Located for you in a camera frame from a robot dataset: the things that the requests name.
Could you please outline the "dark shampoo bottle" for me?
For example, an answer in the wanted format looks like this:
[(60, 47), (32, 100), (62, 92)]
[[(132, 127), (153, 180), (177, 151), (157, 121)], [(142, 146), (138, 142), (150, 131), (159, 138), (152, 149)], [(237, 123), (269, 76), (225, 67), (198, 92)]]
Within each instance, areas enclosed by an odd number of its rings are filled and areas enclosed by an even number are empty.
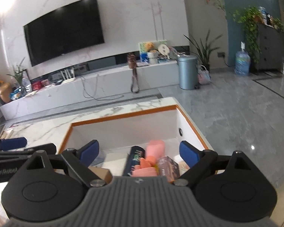
[(127, 157), (122, 176), (132, 176), (135, 166), (140, 165), (140, 159), (145, 157), (145, 149), (140, 146), (132, 146)]

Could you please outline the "brown cardboard box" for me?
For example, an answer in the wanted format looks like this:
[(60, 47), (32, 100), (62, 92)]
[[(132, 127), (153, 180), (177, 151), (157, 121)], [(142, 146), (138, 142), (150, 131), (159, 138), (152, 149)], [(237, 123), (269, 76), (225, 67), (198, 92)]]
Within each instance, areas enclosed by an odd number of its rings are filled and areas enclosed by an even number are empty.
[(99, 168), (99, 167), (94, 167), (94, 166), (90, 166), (89, 169), (96, 176), (98, 176), (100, 179), (105, 181), (106, 184), (109, 184), (112, 181), (112, 179), (113, 179), (113, 175), (111, 174), (109, 169)]

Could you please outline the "dark patterned box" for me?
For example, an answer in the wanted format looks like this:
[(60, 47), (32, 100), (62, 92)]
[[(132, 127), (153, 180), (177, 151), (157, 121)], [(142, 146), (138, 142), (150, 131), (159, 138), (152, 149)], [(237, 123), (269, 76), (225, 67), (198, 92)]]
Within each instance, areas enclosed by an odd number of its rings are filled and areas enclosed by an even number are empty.
[(180, 177), (179, 165), (169, 156), (157, 160), (157, 167), (160, 176), (165, 176), (168, 182), (173, 182)]

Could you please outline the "pink cylinder container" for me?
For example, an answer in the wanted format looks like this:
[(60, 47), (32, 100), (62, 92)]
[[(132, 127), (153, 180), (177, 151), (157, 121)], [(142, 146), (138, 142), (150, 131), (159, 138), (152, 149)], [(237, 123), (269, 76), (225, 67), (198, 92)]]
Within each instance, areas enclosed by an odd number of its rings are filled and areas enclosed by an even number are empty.
[(146, 157), (153, 156), (156, 159), (165, 156), (165, 142), (163, 140), (151, 140), (146, 147)]

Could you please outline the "golden vase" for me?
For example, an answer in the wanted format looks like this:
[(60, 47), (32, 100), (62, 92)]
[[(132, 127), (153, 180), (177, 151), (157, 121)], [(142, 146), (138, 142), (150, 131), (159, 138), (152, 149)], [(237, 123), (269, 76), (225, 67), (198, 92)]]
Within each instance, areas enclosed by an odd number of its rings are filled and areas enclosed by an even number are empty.
[(3, 82), (0, 85), (0, 98), (4, 103), (11, 101), (10, 94), (12, 92), (12, 86), (9, 82)]

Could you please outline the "white storage box orange rim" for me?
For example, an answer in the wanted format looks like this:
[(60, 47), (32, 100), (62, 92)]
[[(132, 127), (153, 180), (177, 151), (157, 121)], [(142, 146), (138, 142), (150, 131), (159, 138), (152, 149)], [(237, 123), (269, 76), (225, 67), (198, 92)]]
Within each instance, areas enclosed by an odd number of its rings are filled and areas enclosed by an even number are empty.
[(101, 167), (120, 176), (132, 146), (146, 148), (152, 140), (165, 143), (165, 154), (179, 155), (179, 144), (186, 140), (199, 150), (212, 149), (205, 136), (177, 104), (106, 117), (88, 117), (71, 122), (59, 152), (79, 149), (92, 140), (99, 142), (104, 162)]

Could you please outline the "green potted plant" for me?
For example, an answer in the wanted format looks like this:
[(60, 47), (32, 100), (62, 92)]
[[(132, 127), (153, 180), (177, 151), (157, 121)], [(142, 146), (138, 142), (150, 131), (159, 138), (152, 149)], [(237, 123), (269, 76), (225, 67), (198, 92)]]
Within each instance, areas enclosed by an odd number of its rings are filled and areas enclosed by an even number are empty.
[(18, 86), (22, 85), (22, 79), (23, 79), (23, 73), (25, 71), (24, 68), (22, 68), (22, 64), (25, 60), (25, 57), (20, 61), (20, 63), (13, 65), (13, 73), (8, 74), (8, 76), (11, 76), (18, 84)]

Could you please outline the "white marble tv cabinet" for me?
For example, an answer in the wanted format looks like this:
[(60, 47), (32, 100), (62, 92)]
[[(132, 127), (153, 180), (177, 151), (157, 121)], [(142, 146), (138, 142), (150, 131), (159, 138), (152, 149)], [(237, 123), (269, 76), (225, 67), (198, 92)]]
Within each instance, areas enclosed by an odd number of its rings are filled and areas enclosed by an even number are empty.
[[(141, 91), (179, 83), (176, 61), (137, 68)], [(111, 68), (77, 77), (74, 81), (43, 88), (36, 94), (0, 107), (6, 120), (60, 108), (87, 100), (103, 100), (131, 92), (132, 70), (128, 66)]]

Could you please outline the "pink handbag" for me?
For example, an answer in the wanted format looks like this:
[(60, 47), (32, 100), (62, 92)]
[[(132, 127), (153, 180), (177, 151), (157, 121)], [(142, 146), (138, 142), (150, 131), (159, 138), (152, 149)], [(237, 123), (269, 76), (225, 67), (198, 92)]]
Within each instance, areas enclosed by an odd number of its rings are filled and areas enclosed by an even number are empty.
[(208, 85), (211, 83), (210, 73), (203, 65), (199, 65), (198, 67), (198, 83), (200, 85)]

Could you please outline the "white wifi router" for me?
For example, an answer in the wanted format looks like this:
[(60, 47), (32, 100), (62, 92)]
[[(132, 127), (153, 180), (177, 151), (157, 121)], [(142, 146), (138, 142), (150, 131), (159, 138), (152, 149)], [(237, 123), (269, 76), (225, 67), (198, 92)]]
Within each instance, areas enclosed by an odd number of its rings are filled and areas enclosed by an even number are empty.
[(62, 70), (60, 73), (62, 75), (62, 85), (73, 82), (76, 79), (74, 68)]

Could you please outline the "blue-grey trash bin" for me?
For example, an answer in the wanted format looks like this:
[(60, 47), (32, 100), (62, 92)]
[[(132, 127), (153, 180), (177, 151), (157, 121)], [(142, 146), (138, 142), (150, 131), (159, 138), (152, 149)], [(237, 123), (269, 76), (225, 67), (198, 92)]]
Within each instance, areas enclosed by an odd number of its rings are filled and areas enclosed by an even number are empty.
[(179, 87), (183, 90), (194, 90), (198, 84), (198, 65), (195, 55), (182, 55), (178, 58)]

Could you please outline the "blue water jug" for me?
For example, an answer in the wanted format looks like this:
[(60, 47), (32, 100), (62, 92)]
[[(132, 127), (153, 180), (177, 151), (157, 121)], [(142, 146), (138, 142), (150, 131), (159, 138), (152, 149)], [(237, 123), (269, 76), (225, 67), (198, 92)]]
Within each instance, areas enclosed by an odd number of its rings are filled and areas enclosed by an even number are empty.
[(245, 43), (241, 42), (241, 50), (236, 53), (234, 73), (236, 75), (248, 76), (251, 59), (245, 50)]

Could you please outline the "dark grey drawer cabinet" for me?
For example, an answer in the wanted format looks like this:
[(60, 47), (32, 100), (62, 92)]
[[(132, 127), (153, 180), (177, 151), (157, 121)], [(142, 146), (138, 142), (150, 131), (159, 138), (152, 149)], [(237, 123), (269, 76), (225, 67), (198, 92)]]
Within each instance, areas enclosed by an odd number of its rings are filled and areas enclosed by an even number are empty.
[(257, 71), (281, 70), (284, 58), (284, 33), (264, 24), (258, 25), (260, 48)]

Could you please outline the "black wall television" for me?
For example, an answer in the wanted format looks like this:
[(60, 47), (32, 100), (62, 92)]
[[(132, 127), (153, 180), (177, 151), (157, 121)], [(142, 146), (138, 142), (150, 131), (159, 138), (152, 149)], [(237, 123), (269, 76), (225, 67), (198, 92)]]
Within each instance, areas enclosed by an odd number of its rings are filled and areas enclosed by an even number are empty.
[(32, 66), (105, 42), (98, 0), (80, 0), (55, 9), (24, 27)]

